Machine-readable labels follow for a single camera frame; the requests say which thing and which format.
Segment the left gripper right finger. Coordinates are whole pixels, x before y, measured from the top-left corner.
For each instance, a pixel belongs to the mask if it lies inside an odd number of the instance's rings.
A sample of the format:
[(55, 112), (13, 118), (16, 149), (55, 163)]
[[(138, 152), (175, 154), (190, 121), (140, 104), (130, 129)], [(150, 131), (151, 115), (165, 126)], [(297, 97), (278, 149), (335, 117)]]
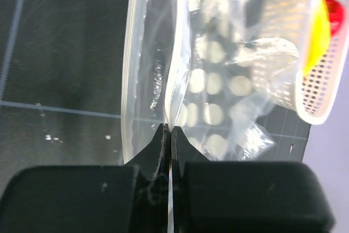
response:
[(212, 162), (171, 133), (174, 232), (331, 232), (315, 173), (300, 162)]

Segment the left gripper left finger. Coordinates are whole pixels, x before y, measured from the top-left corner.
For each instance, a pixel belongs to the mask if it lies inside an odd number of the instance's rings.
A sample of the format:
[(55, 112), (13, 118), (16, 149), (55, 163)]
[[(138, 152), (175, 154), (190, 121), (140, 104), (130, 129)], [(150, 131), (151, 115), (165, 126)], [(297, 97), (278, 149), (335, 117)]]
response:
[(122, 166), (35, 166), (1, 197), (1, 232), (166, 232), (170, 132)]

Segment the polka dot zip bag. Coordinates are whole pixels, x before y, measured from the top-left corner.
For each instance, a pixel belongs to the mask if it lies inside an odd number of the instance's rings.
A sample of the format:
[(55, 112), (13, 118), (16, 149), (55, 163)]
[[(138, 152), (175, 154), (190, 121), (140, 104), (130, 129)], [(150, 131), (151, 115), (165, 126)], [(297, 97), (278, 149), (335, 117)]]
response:
[(123, 159), (159, 125), (210, 160), (252, 160), (274, 141), (257, 123), (291, 108), (308, 0), (130, 0), (122, 77)]

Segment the yellow banana bunch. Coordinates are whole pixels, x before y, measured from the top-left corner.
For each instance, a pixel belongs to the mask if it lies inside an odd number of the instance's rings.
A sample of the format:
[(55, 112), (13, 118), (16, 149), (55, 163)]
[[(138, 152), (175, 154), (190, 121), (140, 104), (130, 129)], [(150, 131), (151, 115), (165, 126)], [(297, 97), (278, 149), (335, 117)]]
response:
[(326, 1), (316, 0), (311, 11), (310, 44), (303, 66), (303, 76), (307, 76), (318, 64), (320, 58), (327, 52), (332, 38)]

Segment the white perforated plastic basket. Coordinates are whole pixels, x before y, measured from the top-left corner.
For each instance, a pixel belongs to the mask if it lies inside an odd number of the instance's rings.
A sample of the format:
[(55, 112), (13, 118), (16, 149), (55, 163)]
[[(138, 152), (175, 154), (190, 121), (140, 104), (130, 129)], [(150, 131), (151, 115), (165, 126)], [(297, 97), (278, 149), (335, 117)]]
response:
[(348, 52), (348, 0), (265, 0), (261, 23), (261, 38), (286, 46), (253, 63), (252, 84), (305, 122), (324, 123)]

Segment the red apple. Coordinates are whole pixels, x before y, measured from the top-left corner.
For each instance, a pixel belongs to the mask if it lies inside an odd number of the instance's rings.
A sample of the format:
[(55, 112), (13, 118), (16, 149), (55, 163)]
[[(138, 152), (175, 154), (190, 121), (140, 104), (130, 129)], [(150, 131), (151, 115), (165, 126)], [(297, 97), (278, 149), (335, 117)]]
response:
[(343, 26), (346, 17), (346, 10), (345, 7), (337, 0), (325, 1), (328, 9), (331, 36), (333, 37)]

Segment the black grid mat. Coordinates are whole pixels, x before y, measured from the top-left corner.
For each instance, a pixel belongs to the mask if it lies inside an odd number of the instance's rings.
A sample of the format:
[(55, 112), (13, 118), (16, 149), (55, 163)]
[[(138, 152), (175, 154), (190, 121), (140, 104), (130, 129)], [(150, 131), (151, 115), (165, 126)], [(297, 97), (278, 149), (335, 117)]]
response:
[[(35, 166), (122, 165), (130, 0), (1, 0), (1, 189)], [(280, 105), (257, 119), (256, 159), (301, 161), (310, 125)]]

